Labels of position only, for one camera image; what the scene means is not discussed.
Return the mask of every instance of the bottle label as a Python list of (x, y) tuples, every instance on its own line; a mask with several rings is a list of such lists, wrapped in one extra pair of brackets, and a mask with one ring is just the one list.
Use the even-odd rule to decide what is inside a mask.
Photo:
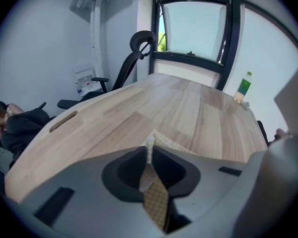
[(250, 87), (250, 82), (243, 79), (239, 85), (238, 92), (240, 92), (242, 95), (245, 95), (249, 87)]

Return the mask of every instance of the bottle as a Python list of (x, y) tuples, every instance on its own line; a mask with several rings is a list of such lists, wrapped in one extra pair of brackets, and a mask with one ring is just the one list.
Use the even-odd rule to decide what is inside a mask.
[(76, 90), (77, 90), (78, 94), (81, 95), (82, 90), (81, 90), (80, 86), (78, 85), (78, 83), (76, 83), (75, 86), (76, 86)]
[(241, 103), (244, 99), (247, 90), (249, 89), (251, 83), (251, 72), (247, 72), (247, 74), (243, 77), (242, 82), (239, 85), (237, 92), (234, 95), (234, 100), (238, 103)]
[(89, 82), (87, 81), (87, 77), (84, 80), (85, 80), (85, 85), (86, 85), (87, 89), (90, 89), (90, 85), (89, 85)]

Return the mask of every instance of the open window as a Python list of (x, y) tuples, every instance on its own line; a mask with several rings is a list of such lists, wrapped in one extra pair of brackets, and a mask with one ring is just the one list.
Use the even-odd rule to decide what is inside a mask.
[(239, 0), (153, 0), (150, 59), (169, 60), (218, 73), (223, 90), (233, 65), (240, 28)]

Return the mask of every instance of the table top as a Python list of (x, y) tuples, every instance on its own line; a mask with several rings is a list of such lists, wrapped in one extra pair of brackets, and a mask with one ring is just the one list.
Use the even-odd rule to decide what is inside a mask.
[[(73, 112), (75, 116), (58, 126)], [(216, 159), (247, 162), (252, 153), (267, 148), (252, 111), (232, 96), (155, 73), (79, 103), (49, 122), (5, 176), (5, 192), (22, 202), (31, 190), (69, 165), (139, 146), (153, 130)]]

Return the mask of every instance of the chair headrest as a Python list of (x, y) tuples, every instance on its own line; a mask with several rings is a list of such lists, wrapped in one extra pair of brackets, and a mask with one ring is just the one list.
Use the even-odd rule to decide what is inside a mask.
[(133, 52), (140, 52), (140, 45), (147, 42), (150, 45), (150, 51), (154, 48), (154, 43), (157, 40), (157, 36), (151, 31), (139, 31), (135, 33), (130, 40), (130, 48)]

